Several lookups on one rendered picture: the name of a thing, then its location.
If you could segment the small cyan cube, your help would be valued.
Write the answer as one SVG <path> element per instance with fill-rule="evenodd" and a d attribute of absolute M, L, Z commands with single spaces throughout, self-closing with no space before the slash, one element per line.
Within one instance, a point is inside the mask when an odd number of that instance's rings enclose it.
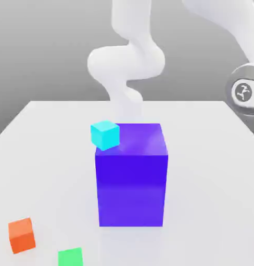
<path fill-rule="evenodd" d="M 101 121 L 90 126 L 91 142 L 105 151 L 120 144 L 120 127 L 111 121 Z"/>

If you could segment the small orange cube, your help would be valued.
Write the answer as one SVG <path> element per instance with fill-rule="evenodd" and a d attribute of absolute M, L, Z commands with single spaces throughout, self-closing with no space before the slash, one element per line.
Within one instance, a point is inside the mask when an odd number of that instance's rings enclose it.
<path fill-rule="evenodd" d="M 10 222 L 8 234 L 13 254 L 36 247 L 31 218 Z"/>

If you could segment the small green cube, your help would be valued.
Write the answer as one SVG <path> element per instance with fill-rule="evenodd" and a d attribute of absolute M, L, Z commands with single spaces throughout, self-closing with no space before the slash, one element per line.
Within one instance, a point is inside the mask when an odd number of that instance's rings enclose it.
<path fill-rule="evenodd" d="M 58 266 L 83 266 L 82 248 L 59 251 Z"/>

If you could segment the large purple box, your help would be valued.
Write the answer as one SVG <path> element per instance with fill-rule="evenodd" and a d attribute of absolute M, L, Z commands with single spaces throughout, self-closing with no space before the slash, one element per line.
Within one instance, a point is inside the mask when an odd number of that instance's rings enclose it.
<path fill-rule="evenodd" d="M 159 123 L 120 124 L 120 144 L 96 149 L 101 227 L 161 227 L 168 150 Z"/>

